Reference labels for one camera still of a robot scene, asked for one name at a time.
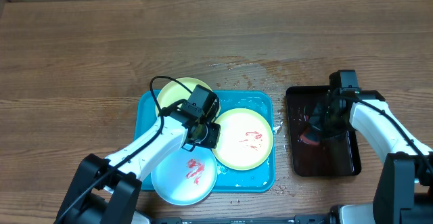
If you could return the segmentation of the orange and black sponge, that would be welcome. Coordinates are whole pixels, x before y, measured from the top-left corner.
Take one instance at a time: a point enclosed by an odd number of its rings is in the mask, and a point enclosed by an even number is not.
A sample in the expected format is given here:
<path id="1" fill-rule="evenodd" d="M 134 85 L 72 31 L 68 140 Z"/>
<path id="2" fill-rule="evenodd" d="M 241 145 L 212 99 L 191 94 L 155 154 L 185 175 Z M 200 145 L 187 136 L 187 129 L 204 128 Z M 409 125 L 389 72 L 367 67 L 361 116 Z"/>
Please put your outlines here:
<path id="1" fill-rule="evenodd" d="M 320 144 L 321 139 L 320 139 L 320 134 L 318 134 L 318 132 L 314 131 L 309 126 L 306 126 L 301 130 L 298 136 L 298 140 L 299 142 L 308 145 L 318 146 Z"/>

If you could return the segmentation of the yellow plate with red stain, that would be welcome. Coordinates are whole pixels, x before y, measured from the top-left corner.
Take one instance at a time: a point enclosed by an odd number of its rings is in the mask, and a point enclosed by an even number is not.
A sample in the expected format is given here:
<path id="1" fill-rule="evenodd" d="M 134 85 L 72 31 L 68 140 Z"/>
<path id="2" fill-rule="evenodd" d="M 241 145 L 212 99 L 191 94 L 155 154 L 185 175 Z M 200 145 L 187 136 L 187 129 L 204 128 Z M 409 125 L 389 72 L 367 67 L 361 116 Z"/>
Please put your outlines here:
<path id="1" fill-rule="evenodd" d="M 273 148 L 273 132 L 259 113 L 236 108 L 222 113 L 215 123 L 221 126 L 216 159 L 231 169 L 247 171 L 260 166 Z"/>

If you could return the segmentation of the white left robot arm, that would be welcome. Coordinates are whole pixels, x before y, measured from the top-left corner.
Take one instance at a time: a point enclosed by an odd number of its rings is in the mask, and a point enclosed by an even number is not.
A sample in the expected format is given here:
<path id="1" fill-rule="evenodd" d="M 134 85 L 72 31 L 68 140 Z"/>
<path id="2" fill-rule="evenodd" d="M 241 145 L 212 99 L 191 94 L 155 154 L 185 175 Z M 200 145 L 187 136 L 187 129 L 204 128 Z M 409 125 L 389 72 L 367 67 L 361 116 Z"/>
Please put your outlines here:
<path id="1" fill-rule="evenodd" d="M 154 126 L 126 148 L 107 158 L 86 156 L 56 223 L 150 223 L 149 217 L 135 209 L 143 179 L 185 144 L 214 147 L 220 126 L 212 120 L 218 109 L 216 96 L 180 99 L 163 108 Z"/>

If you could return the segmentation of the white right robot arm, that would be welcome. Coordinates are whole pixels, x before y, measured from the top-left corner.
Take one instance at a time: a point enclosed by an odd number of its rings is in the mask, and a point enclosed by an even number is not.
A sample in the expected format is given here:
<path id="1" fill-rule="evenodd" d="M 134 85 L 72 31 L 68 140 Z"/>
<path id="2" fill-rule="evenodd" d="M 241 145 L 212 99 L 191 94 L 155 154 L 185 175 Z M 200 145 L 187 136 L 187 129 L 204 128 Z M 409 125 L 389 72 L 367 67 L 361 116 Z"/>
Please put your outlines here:
<path id="1" fill-rule="evenodd" d="M 335 89 L 316 105 L 307 125 L 302 142 L 358 131 L 383 163 L 373 202 L 339 207 L 337 223 L 432 222 L 432 192 L 415 193 L 416 183 L 432 187 L 432 148 L 410 134 L 377 91 Z"/>

